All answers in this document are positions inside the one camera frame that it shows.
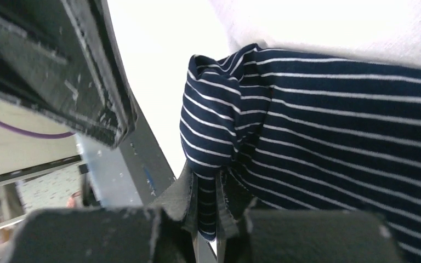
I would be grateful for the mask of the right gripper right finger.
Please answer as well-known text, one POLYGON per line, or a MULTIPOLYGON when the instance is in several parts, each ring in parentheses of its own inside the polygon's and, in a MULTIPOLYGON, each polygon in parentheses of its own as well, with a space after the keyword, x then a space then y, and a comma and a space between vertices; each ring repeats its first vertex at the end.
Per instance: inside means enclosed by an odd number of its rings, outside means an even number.
POLYGON ((252 262, 245 211, 269 206, 250 194, 231 175, 217 177, 217 262, 252 262))

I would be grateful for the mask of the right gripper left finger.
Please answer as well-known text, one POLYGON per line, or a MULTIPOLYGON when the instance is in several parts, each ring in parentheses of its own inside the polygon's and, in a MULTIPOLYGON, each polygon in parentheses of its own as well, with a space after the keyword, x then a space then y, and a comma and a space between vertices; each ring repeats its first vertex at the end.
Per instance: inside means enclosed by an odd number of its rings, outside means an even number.
POLYGON ((151 262, 196 262, 197 180, 188 162, 151 208, 151 262))

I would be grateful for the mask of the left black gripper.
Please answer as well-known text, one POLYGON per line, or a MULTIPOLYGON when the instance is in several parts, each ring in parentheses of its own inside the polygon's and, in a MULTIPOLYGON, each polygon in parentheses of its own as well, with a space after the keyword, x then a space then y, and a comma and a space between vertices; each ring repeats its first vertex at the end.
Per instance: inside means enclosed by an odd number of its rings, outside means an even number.
POLYGON ((0 100, 108 147, 135 130, 107 1, 0 1, 0 100))

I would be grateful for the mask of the striped blue underwear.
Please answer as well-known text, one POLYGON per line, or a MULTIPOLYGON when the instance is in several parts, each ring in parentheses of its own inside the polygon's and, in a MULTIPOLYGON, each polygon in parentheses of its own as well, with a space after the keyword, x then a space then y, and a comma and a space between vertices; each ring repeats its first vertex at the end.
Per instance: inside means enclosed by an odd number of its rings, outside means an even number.
POLYGON ((205 239, 224 174, 277 209, 371 209, 421 262, 420 69, 256 44, 194 55, 180 136, 205 239))

